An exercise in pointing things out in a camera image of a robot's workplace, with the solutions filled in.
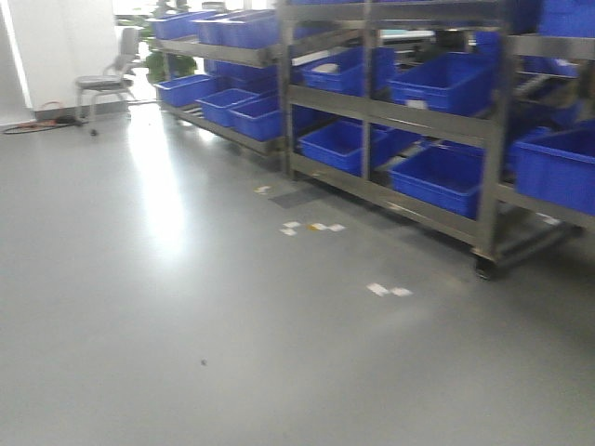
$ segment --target chair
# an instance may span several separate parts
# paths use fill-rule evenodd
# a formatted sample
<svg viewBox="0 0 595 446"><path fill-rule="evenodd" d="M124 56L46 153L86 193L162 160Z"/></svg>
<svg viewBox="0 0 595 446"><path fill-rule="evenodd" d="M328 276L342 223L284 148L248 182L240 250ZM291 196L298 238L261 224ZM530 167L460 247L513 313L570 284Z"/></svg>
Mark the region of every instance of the chair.
<svg viewBox="0 0 595 446"><path fill-rule="evenodd" d="M123 95L128 94L132 99L136 100L129 89L132 85L132 81L125 76L132 68L138 66L139 35L140 31L138 28L124 28L122 30L122 39L120 42L120 54L115 58L111 65L103 70L102 75L81 76L75 80L78 89L75 116L78 121L81 121L82 118L83 95L86 91L95 92L91 97L89 116L86 121L88 124L93 124L95 122L97 98L99 96L116 95L120 100L126 102ZM93 128L91 129L90 134L96 136L98 132Z"/></svg>

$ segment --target white paper piece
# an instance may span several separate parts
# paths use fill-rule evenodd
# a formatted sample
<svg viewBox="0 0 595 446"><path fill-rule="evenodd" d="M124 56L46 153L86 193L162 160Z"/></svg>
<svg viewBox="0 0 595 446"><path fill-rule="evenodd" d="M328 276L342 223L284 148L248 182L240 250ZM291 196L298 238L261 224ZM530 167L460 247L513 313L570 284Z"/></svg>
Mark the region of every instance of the white paper piece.
<svg viewBox="0 0 595 446"><path fill-rule="evenodd" d="M407 107L412 107L414 109L420 109L420 110L428 109L428 102L426 102L425 100L409 99L405 102L405 104L407 105Z"/></svg>
<svg viewBox="0 0 595 446"><path fill-rule="evenodd" d="M552 216L546 216L546 217L543 219L543 222L544 222L546 225L551 225L551 226L554 226L554 225L557 225L558 223L560 223L560 220L558 220L557 218L554 218L554 217L552 217Z"/></svg>
<svg viewBox="0 0 595 446"><path fill-rule="evenodd" d="M375 295L387 295L390 292L384 286L378 283L370 283L368 286L366 286L366 288Z"/></svg>
<svg viewBox="0 0 595 446"><path fill-rule="evenodd" d="M328 227L333 232L339 232L340 230L344 230L345 227L343 225L339 225L338 223L334 224L333 226Z"/></svg>
<svg viewBox="0 0 595 446"><path fill-rule="evenodd" d="M412 295L413 293L406 288L393 288L390 290L391 293L397 295L398 297L406 297L408 295Z"/></svg>
<svg viewBox="0 0 595 446"><path fill-rule="evenodd" d="M294 230L292 230L291 228L284 228L282 230L279 230L280 232L282 232L285 235L289 235L290 237L293 237L294 235L297 234L297 232L295 232Z"/></svg>
<svg viewBox="0 0 595 446"><path fill-rule="evenodd" d="M271 188L271 186L260 186L259 188L254 189L254 192L267 193L267 191L269 191L270 188Z"/></svg>

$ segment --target chair leg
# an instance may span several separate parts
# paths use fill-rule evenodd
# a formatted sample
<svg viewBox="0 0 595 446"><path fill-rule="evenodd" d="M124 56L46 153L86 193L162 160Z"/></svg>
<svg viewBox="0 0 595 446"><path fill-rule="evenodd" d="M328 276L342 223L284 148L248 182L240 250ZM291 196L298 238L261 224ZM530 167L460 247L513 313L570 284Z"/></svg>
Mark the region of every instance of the chair leg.
<svg viewBox="0 0 595 446"><path fill-rule="evenodd" d="M78 88L76 92L76 110L74 111L74 118L80 121L83 117L83 88Z"/></svg>
<svg viewBox="0 0 595 446"><path fill-rule="evenodd" d="M100 93L96 93L95 95L93 95L93 97L91 98L91 106L89 109L89 119L88 119L88 123L89 124L94 124L95 123L95 115L96 115L96 108L97 108L97 98L101 96ZM91 136L95 137L98 132L95 128L92 128L91 131L89 132L91 134Z"/></svg>

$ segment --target stainless steel rack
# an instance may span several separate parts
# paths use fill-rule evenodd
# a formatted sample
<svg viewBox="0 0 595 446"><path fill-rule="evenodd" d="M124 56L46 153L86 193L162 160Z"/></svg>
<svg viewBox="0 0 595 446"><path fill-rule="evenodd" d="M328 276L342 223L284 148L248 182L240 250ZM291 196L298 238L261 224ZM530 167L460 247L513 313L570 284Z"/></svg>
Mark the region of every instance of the stainless steel rack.
<svg viewBox="0 0 595 446"><path fill-rule="evenodd" d="M169 104L162 103L161 108L172 113L174 116L183 121L192 123L200 128L203 128L204 130L208 130L215 135L228 139L231 142L235 142L236 144L246 147L247 149L255 151L261 155L270 155L284 147L283 138L270 139L268 141L258 141L257 139L253 139L242 133L236 132L232 128L207 121L203 117L203 111L198 105L173 107Z"/></svg>
<svg viewBox="0 0 595 446"><path fill-rule="evenodd" d="M516 192L502 181L505 135L514 87L515 59L518 55L549 56L567 59L595 59L595 39L567 39L537 35L510 35L514 2L503 0L438 0L431 2L373 3L343 5L279 6L283 21L282 99L285 109L287 172L314 177L372 203L407 216L430 228L455 237L472 247L476 271L490 278L499 266L513 257L522 258L565 236L573 226L595 229L595 217L551 203L541 202ZM330 21L343 29L359 31L364 41L366 66L371 66L372 49L378 46L382 29L498 29L504 51L501 58L497 101L489 119L457 116L437 111L418 110L374 99L371 73L366 73L364 97L347 96L292 85L291 67L295 44L294 28L304 21ZM360 177L344 173L299 154L292 131L292 105L310 107L364 123L363 172ZM395 192L370 179L370 124L389 125L424 136L444 138L485 149L483 194L476 220L458 216L431 204ZM517 206L514 213L503 207ZM536 230L511 246L510 228L519 220L545 214L558 218L560 224L548 230Z"/></svg>
<svg viewBox="0 0 595 446"><path fill-rule="evenodd" d="M333 30L326 33L315 34L296 41L292 54L295 57L298 57L304 54L309 54L313 48L318 48L318 50L331 48L356 38L357 36L358 33L345 30ZM165 54L178 54L205 59L223 60L257 68L264 68L277 64L282 53L282 46L280 44L265 48L250 49L201 44L193 37L175 40L156 40L155 42L156 47ZM277 138L264 142L258 141L238 133L231 128L207 121L203 118L202 111L198 106L191 105L188 107L177 108L162 102L161 107L163 110L171 112L179 119L213 132L222 138L233 141L261 155L271 155L284 148L284 138Z"/></svg>

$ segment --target gray floor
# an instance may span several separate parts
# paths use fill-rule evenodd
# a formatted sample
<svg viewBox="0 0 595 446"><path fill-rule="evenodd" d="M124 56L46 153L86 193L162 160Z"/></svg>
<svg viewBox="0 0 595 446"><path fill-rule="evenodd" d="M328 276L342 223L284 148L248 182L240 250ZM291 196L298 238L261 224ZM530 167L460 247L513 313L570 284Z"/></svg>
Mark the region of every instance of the gray floor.
<svg viewBox="0 0 595 446"><path fill-rule="evenodd" d="M595 444L592 236L481 282L155 106L98 129L0 137L0 444Z"/></svg>

